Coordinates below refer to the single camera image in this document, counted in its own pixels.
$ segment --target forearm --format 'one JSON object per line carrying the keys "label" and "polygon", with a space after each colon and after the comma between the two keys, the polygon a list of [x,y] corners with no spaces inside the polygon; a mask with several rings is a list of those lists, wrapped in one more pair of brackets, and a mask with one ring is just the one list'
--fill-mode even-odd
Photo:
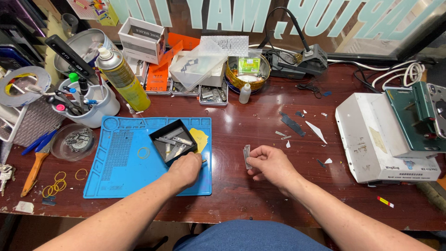
{"label": "forearm", "polygon": [[354,210],[301,178],[290,189],[336,244],[347,250],[432,250],[423,243]]}
{"label": "forearm", "polygon": [[37,250],[130,250],[167,200],[180,191],[164,174]]}

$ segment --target orange card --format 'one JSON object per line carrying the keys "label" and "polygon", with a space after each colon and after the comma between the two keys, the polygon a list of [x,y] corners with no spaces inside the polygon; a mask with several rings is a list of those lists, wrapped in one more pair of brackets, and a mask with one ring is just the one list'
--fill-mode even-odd
{"label": "orange card", "polygon": [[156,64],[149,64],[149,75],[147,76],[146,91],[165,92],[167,91],[167,78],[169,72],[169,64],[164,64],[160,68],[154,70]]}
{"label": "orange card", "polygon": [[175,54],[178,53],[179,51],[181,51],[182,49],[183,49],[182,42],[176,44],[174,47],[172,47],[172,49],[170,49],[166,53],[164,53],[163,57],[161,58],[160,63],[158,65],[153,65],[152,70],[156,70],[166,63],[168,63],[168,65],[170,65],[170,63],[172,62],[173,56],[175,56]]}
{"label": "orange card", "polygon": [[169,32],[169,37],[167,38],[167,42],[170,46],[178,44],[180,41],[183,41],[183,48],[185,50],[192,50],[200,44],[200,39],[192,38],[185,35],[180,35],[176,33]]}

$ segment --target workbench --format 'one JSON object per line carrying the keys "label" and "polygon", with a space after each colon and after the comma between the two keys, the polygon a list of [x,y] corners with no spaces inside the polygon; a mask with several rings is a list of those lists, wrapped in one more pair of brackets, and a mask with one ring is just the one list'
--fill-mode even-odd
{"label": "workbench", "polygon": [[[212,118],[212,195],[175,197],[167,202],[155,220],[175,222],[219,223],[233,219],[271,220],[289,226],[319,227],[308,212],[292,199],[287,199],[267,181],[254,181],[247,174],[243,148],[259,145],[280,148],[297,171],[309,181],[340,199],[352,208],[398,230],[446,230],[446,216],[431,205],[415,185],[391,185],[368,187],[357,183],[348,168],[339,130],[335,121],[335,109],[354,92],[369,92],[353,77],[356,68],[344,65],[330,66],[328,72],[315,84],[322,93],[332,95],[317,99],[309,90],[298,90],[296,81],[270,77],[262,90],[251,95],[242,105],[238,95],[229,91],[227,107],[206,107],[196,97],[150,95],[151,107],[143,113],[130,112],[123,98],[116,93],[121,103],[120,117],[211,117]],[[305,118],[294,115],[296,111],[308,113]],[[306,135],[302,138],[281,121],[282,111],[297,121]],[[306,125],[305,120],[319,127],[326,147]],[[66,119],[64,125],[72,123]],[[100,129],[94,129],[99,137]],[[289,138],[281,140],[276,131]],[[20,198],[25,180],[34,163],[35,155],[21,156],[23,147],[14,145],[7,164],[13,165],[15,181],[6,184],[4,197],[0,198],[3,213],[21,213],[13,210],[19,201],[34,204],[34,215],[87,218],[106,209],[119,199],[84,199],[83,190],[87,179],[76,180],[77,170],[91,169],[95,151],[88,157],[68,162],[49,155],[37,176],[37,183],[29,194]],[[316,159],[333,163],[321,167]],[[442,170],[444,155],[437,157]],[[56,195],[55,206],[42,204],[42,191],[54,184],[57,172],[67,173],[67,188]],[[377,200],[380,196],[395,205],[394,208]]]}

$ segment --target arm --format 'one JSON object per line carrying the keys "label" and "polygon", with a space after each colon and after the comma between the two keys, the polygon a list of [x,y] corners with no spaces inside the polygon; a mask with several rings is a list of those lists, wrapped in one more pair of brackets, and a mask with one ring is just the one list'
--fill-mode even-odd
{"label": "arm", "polygon": [[197,181],[201,158],[201,154],[194,153],[180,157],[156,181],[36,250],[132,250],[167,200]]}
{"label": "arm", "polygon": [[302,177],[279,149],[260,146],[247,162],[253,179],[268,180],[300,202],[342,250],[433,250],[396,229],[364,215]]}

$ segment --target plastic bag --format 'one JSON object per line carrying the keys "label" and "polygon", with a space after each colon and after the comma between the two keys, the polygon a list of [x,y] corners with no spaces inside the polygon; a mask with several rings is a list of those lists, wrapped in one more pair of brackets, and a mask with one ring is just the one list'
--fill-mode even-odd
{"label": "plastic bag", "polygon": [[248,57],[239,57],[237,76],[252,75],[256,76],[260,73],[260,55],[262,49],[249,49]]}

